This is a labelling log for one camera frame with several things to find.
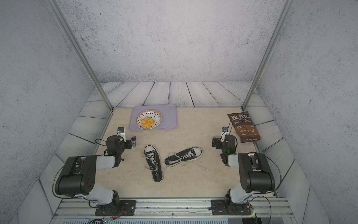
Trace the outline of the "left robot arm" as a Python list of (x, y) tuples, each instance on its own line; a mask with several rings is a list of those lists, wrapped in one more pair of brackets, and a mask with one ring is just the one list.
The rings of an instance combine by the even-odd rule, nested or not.
[(60, 169), (60, 174), (55, 175), (53, 194), (57, 198), (83, 198), (94, 203), (95, 216), (133, 216), (136, 201), (120, 200), (115, 190), (96, 183), (96, 172), (118, 167), (123, 161), (123, 152), (136, 147), (136, 136), (125, 140), (121, 135), (113, 135), (105, 143), (106, 155), (69, 157)]

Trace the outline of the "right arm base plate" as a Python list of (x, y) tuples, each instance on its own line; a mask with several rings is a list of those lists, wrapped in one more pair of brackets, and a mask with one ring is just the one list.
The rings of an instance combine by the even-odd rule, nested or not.
[(214, 216), (252, 216), (251, 206), (248, 204), (227, 203), (223, 199), (211, 200), (208, 208)]

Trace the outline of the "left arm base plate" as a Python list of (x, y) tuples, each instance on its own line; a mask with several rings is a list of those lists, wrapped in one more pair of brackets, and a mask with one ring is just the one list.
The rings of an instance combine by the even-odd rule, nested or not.
[(98, 205), (95, 216), (133, 216), (136, 200), (115, 200), (107, 205)]

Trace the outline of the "black canvas sneaker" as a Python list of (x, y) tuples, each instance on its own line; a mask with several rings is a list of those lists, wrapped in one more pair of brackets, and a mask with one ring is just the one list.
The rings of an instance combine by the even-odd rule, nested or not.
[(144, 157), (148, 163), (149, 170), (152, 173), (153, 180), (160, 183), (163, 180), (163, 170), (161, 168), (160, 155), (153, 145), (147, 145), (144, 148)]
[(200, 147), (191, 147), (185, 150), (182, 150), (178, 153), (174, 153), (165, 159), (165, 165), (168, 167), (173, 167), (178, 164), (183, 164), (186, 162), (192, 162), (199, 159), (203, 154), (203, 150)]

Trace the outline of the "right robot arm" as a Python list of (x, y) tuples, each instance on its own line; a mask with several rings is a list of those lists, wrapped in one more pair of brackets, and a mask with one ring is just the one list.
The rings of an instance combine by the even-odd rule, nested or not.
[(209, 210), (214, 216), (254, 216), (250, 202), (261, 194), (273, 193), (282, 182), (270, 168), (271, 160), (263, 153), (236, 153), (237, 139), (233, 135), (214, 137), (212, 147), (222, 151), (221, 160), (227, 167), (239, 169), (240, 183), (229, 189), (222, 200), (212, 200)]

